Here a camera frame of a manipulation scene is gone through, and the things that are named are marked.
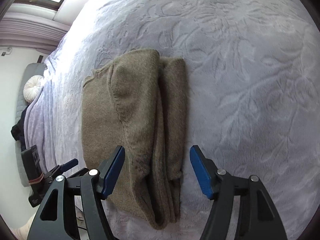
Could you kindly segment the white left sleeve forearm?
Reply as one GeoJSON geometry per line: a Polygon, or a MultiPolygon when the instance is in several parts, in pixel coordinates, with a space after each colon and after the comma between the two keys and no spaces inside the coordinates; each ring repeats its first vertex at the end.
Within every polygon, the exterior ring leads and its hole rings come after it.
{"type": "Polygon", "coordinates": [[[24,226],[18,228],[18,229],[10,229],[13,233],[13,235],[18,239],[18,240],[27,240],[31,225],[33,223],[33,220],[35,218],[35,214],[33,214],[29,220],[27,221],[24,226]]]}

